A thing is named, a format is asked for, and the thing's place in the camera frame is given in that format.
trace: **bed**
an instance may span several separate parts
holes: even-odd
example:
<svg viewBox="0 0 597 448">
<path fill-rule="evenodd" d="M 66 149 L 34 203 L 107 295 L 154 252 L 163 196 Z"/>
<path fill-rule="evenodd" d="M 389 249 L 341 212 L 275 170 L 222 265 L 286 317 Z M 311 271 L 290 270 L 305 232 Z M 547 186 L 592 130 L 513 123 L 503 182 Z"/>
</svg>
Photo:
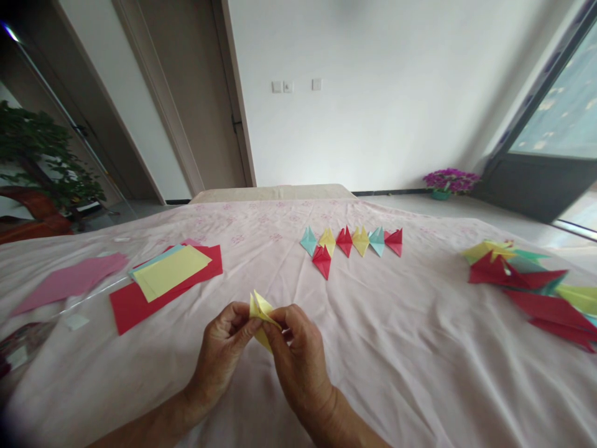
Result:
<svg viewBox="0 0 597 448">
<path fill-rule="evenodd" d="M 459 252 L 484 238 L 516 239 L 511 234 L 479 220 L 416 215 L 354 197 L 233 199 L 0 246 L 0 336 L 32 321 L 57 322 L 7 406 L 20 435 L 35 446 L 84 446 L 157 406 L 190 378 L 205 325 L 256 289 L 273 306 L 303 307 L 322 332 L 332 382 L 394 446 L 597 445 L 597 355 L 528 324 L 497 287 L 467 283 Z M 334 234 L 345 225 L 404 228 L 404 251 L 401 258 L 389 250 L 382 258 L 337 251 L 325 281 L 299 245 L 307 225 L 317 236 L 328 226 Z M 70 298 L 7 319 L 55 269 L 110 251 L 134 266 L 186 238 L 221 245 L 224 274 L 123 336 L 108 293 L 128 282 L 124 273 L 82 302 Z M 597 285 L 561 258 L 545 264 L 570 268 L 570 284 Z M 90 322 L 71 332 L 64 320 L 72 313 Z M 180 445 L 197 442 L 312 445 L 257 342 L 249 343 L 220 404 Z"/>
</svg>

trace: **yellow origami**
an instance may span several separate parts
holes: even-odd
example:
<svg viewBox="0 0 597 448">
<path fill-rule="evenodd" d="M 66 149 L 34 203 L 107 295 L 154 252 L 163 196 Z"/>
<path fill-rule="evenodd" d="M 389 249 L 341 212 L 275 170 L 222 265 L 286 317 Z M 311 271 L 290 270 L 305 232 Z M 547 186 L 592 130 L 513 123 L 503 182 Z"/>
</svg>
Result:
<svg viewBox="0 0 597 448">
<path fill-rule="evenodd" d="M 469 264 L 474 264 L 487 255 L 487 252 L 493 251 L 491 261 L 495 261 L 498 255 L 508 260 L 514 258 L 516 254 L 511 251 L 511 243 L 496 243 L 495 241 L 485 240 L 476 246 L 462 252 Z"/>
<path fill-rule="evenodd" d="M 321 247 L 328 248 L 328 254 L 330 254 L 330 258 L 334 256 L 334 249 L 336 248 L 336 238 L 334 238 L 334 234 L 331 232 L 331 228 L 327 228 L 323 231 L 322 237 L 319 239 L 319 245 Z"/>
<path fill-rule="evenodd" d="M 363 226 L 363 231 L 359 233 L 359 228 L 357 227 L 353 234 L 353 245 L 359 251 L 361 256 L 365 256 L 365 252 L 369 247 L 369 235 L 367 235 L 367 231 L 365 230 L 365 226 Z"/>
<path fill-rule="evenodd" d="M 556 292 L 579 311 L 597 315 L 597 288 L 560 285 Z"/>
<path fill-rule="evenodd" d="M 278 324 L 274 319 L 268 316 L 274 310 L 267 300 L 261 297 L 257 291 L 253 290 L 255 293 L 255 298 L 253 298 L 253 294 L 251 294 L 251 302 L 249 304 L 249 317 L 253 318 L 256 317 L 257 319 L 264 320 L 265 322 L 269 322 L 270 324 L 274 324 L 280 331 L 282 331 L 282 327 Z M 263 328 L 257 330 L 255 333 L 255 339 L 259 341 L 261 345 L 263 345 L 266 349 L 272 353 L 272 347 L 269 345 L 269 341 L 267 340 L 267 336 Z"/>
</svg>

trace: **green plant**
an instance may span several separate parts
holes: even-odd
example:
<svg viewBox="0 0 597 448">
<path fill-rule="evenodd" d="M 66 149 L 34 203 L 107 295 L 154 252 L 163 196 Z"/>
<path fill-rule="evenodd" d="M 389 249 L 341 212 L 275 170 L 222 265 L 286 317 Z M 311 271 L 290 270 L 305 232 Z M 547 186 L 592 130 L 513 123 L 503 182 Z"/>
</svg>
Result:
<svg viewBox="0 0 597 448">
<path fill-rule="evenodd" d="M 76 204 L 86 200 L 106 200 L 98 176 L 92 176 L 81 165 L 87 163 L 68 150 L 70 138 L 67 129 L 47 113 L 11 108 L 2 101 L 0 163 L 22 171 L 0 174 L 0 178 L 47 194 L 61 210 L 73 212 Z M 40 164 L 49 170 L 42 170 Z"/>
</svg>

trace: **door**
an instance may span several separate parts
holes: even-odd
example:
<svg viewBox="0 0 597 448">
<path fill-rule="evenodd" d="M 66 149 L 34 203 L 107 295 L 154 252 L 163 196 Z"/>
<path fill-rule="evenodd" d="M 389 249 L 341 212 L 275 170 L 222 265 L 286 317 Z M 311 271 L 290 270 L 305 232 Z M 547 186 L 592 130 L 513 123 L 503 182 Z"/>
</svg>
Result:
<svg viewBox="0 0 597 448">
<path fill-rule="evenodd" d="M 137 0 L 206 189 L 246 187 L 210 0 Z"/>
<path fill-rule="evenodd" d="M 29 0 L 11 26 L 78 130 L 128 199 L 158 199 L 108 99 L 53 2 Z"/>
<path fill-rule="evenodd" d="M 597 4 L 490 160 L 474 196 L 551 223 L 597 181 Z"/>
</svg>

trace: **white wall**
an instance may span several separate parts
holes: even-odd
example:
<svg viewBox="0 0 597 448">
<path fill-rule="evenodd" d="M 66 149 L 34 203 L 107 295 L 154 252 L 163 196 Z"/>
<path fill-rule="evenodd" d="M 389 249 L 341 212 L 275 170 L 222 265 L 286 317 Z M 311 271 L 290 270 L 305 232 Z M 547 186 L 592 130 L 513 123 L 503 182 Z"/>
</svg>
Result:
<svg viewBox="0 0 597 448">
<path fill-rule="evenodd" d="M 191 192 L 112 2 L 60 0 L 60 5 L 163 198 L 191 198 Z"/>
<path fill-rule="evenodd" d="M 514 100 L 572 7 L 228 0 L 257 185 L 408 189 L 435 169 L 472 169 L 479 129 L 497 128 L 496 102 Z M 312 78 L 323 91 L 310 90 Z M 273 80 L 293 80 L 294 93 L 273 94 Z"/>
</svg>

